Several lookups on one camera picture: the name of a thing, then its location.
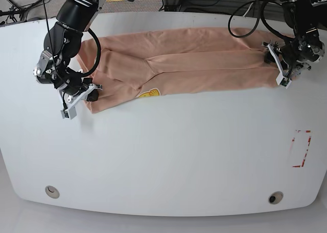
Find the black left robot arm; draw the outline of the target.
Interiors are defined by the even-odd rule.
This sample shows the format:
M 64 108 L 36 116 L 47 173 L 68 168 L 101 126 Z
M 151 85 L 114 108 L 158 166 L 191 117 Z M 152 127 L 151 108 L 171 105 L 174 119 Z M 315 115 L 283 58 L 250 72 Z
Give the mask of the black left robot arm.
M 283 40 L 284 45 L 263 43 L 267 48 L 265 62 L 275 62 L 279 75 L 278 85 L 288 87 L 293 78 L 310 70 L 310 62 L 318 62 L 325 55 L 325 45 L 319 38 L 319 25 L 326 26 L 326 0 L 255 0 L 258 6 L 256 22 Z M 293 29 L 294 37 L 281 34 L 271 27 L 264 16 L 268 3 L 280 5 L 286 24 Z

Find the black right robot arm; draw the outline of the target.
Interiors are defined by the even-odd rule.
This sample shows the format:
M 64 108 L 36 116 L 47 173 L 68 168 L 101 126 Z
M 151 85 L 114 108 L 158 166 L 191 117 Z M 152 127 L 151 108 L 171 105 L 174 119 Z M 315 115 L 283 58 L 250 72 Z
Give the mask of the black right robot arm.
M 43 43 L 34 76 L 40 84 L 52 84 L 61 99 L 94 102 L 98 100 L 100 86 L 92 82 L 92 74 L 99 66 L 101 45 L 90 28 L 106 0 L 66 0 L 57 14 L 57 22 L 48 32 Z M 90 69 L 77 72 L 69 63 L 80 51 L 83 34 L 89 33 L 96 43 L 96 56 Z

